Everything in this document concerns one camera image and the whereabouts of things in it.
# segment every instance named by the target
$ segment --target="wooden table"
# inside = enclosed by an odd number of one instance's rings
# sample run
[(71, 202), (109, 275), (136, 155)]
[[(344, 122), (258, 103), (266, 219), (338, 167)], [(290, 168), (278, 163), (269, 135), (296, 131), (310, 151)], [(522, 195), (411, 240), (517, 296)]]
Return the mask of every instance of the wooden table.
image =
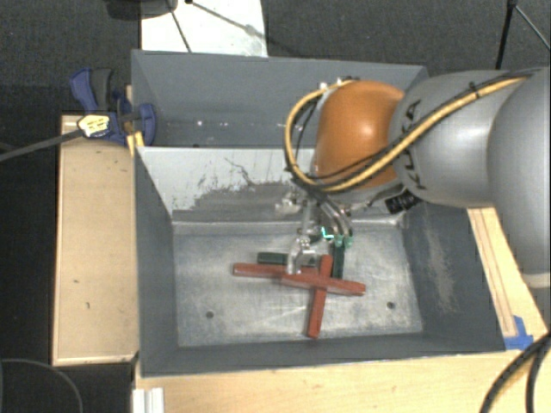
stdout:
[[(63, 119), (63, 132), (76, 117)], [(133, 179), (124, 148), (77, 139), (62, 145), (53, 333), (53, 364), (130, 361), (139, 348)], [(538, 337), (545, 325), (492, 209), (469, 215), (502, 330), (511, 314)], [(518, 354), (478, 354), (141, 379), (164, 388), (167, 413), (177, 412), (475, 412), (490, 384)], [(536, 411), (551, 411), (551, 360), (540, 371)], [(523, 411), (526, 370), (507, 386), (495, 412)]]

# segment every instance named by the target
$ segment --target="yellow cable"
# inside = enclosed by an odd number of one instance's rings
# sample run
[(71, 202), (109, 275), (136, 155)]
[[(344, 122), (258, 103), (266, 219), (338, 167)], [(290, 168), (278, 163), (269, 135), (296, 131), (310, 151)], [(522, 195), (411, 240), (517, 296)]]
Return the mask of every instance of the yellow cable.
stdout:
[[(443, 118), (447, 117), (449, 114), (454, 113), (455, 111), (459, 110), (460, 108), (465, 107), (466, 105), (470, 104), (471, 102), (476, 101), (478, 98), (490, 95), (493, 92), (496, 92), (498, 90), (501, 90), (505, 87), (510, 86), (511, 84), (518, 83), (522, 80), (526, 79), (526, 77), (515, 77), (511, 79), (507, 79), (504, 81), (500, 81), (498, 83), (494, 83), (491, 85), (486, 86), (483, 89), (478, 90), (477, 92), (470, 93), (468, 95), (463, 96), (459, 100), (456, 100), (454, 102), (451, 102), (450, 104), (444, 106), (440, 110), (436, 111), (434, 114), (429, 116), (421, 126), (413, 130), (406, 138), (401, 140), (388, 154), (386, 154), (381, 160), (377, 161), (374, 165), (369, 167), (368, 169), (364, 170), (362, 173), (360, 173), (357, 176), (352, 177), (351, 179), (339, 183), (338, 185), (334, 185), (332, 187), (323, 187), (319, 186), (319, 184), (313, 180), (310, 179), (307, 175), (305, 175), (298, 165), (296, 164), (296, 160), (294, 160), (294, 157), (289, 157), (288, 160), (291, 163), (292, 171), (294, 174), (299, 177), (303, 182), (309, 184), (309, 185), (316, 185), (320, 187), (320, 189), (326, 193), (338, 193), (340, 191), (345, 190), (349, 187), (354, 187), (356, 184), (365, 181), (366, 179), (373, 176), (377, 171), (382, 170), (385, 166), (390, 164), (396, 157), (400, 155), (400, 153), (405, 150), (409, 145), (411, 145), (413, 142), (415, 142), (417, 139), (419, 139), (429, 128), (434, 126), (438, 121), (442, 120)], [(315, 96), (319, 95), (319, 90), (316, 92), (312, 92), (312, 94), (309, 94), (302, 98), (302, 100), (299, 101), (297, 106), (298, 108), (294, 108), (291, 113), (289, 114), (288, 123), (291, 124), (294, 120), (294, 116), (298, 113), (298, 111), (302, 108), (302, 106), (313, 99)], [(285, 151), (288, 154), (288, 156), (292, 156), (292, 147), (290, 145), (290, 127), (288, 127), (289, 130), (286, 128), (286, 139), (285, 139)]]
[(323, 89), (315, 90), (314, 92), (310, 92), (308, 95), (303, 96), (291, 109), (289, 112), (289, 115), (287, 117), (287, 122), (285, 123), (285, 135), (284, 135), (284, 150), (288, 158), (289, 165), (292, 168), (293, 172), (296, 174), (299, 179), (301, 179), (304, 182), (307, 182), (311, 185), (317, 185), (316, 182), (312, 181), (308, 176), (306, 176), (302, 170), (299, 169), (299, 165), (296, 163), (296, 158), (293, 154), (293, 144), (291, 141), (291, 134), (293, 131), (293, 122), (294, 117), (299, 113), (299, 111), (311, 100), (318, 98), (322, 96), (325, 92), (333, 89), (337, 89), (339, 87), (343, 87), (344, 85), (348, 83), (352, 83), (354, 80), (345, 80), (340, 83), (334, 83), (330, 86), (324, 87)]

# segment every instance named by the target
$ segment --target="wooden cross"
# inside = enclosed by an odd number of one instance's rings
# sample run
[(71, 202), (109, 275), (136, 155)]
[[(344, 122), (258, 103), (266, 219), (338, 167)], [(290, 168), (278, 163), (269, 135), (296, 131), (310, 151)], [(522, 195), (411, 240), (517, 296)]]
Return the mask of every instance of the wooden cross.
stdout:
[(284, 265), (235, 263), (233, 274), (242, 277), (280, 279), (285, 286), (313, 289), (313, 301), (310, 307), (306, 334), (318, 338), (324, 316), (327, 293), (340, 295), (365, 294), (365, 285), (357, 281), (341, 280), (331, 277), (333, 268), (332, 256), (321, 256), (319, 271), (316, 268), (302, 267), (300, 274), (286, 274)]

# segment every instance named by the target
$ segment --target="orange dome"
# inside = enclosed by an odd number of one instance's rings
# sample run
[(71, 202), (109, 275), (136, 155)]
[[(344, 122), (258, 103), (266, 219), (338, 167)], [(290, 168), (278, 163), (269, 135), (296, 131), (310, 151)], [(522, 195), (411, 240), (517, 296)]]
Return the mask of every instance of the orange dome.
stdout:
[[(386, 147), (390, 120), (403, 97), (402, 90), (377, 81), (356, 81), (330, 94), (319, 118), (316, 175), (328, 176)], [(358, 168), (361, 165), (324, 181), (342, 179)], [(395, 178), (390, 166), (362, 188), (377, 187)]]

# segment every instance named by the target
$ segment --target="black carpet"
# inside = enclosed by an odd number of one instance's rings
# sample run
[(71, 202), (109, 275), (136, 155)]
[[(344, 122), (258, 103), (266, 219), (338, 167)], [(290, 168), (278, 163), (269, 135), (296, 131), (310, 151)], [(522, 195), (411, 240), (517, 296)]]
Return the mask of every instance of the black carpet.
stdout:
[[(426, 65), (431, 75), (495, 64), (505, 0), (262, 0), (272, 56)], [(519, 0), (549, 38), (549, 0)], [(0, 151), (50, 138), (76, 70), (109, 67), (130, 82), (138, 8), (116, 0), (0, 0)], [(549, 64), (513, 17), (504, 68)], [(56, 150), (0, 166), (0, 356), (48, 362), (53, 305)], [(4, 369), (3, 412), (77, 411), (71, 391), (24, 364)], [(130, 367), (67, 372), (87, 412), (128, 411)], [(56, 398), (57, 401), (45, 401)]]

